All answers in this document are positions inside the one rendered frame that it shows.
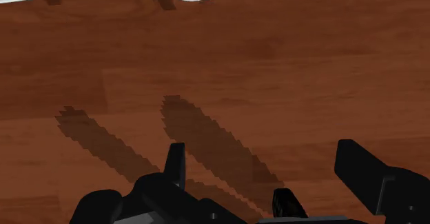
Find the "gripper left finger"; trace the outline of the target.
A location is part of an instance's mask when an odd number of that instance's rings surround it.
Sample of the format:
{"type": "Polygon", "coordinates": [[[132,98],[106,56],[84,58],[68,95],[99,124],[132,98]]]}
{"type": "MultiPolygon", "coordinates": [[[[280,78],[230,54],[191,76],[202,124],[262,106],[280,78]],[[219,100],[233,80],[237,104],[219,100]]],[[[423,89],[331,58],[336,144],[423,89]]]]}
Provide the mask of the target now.
{"type": "Polygon", "coordinates": [[[138,178],[126,196],[97,190],[78,203],[69,224],[114,224],[133,217],[158,214],[164,224],[247,224],[210,198],[198,200],[185,191],[185,144],[170,145],[163,172],[138,178]]]}

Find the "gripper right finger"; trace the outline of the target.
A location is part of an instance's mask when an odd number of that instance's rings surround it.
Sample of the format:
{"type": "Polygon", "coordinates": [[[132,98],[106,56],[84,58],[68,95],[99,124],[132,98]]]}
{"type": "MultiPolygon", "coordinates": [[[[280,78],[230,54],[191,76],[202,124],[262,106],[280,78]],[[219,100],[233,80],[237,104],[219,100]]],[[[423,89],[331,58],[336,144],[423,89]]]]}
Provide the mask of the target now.
{"type": "Polygon", "coordinates": [[[341,139],[334,172],[385,224],[430,224],[430,179],[389,166],[352,139],[341,139]]]}

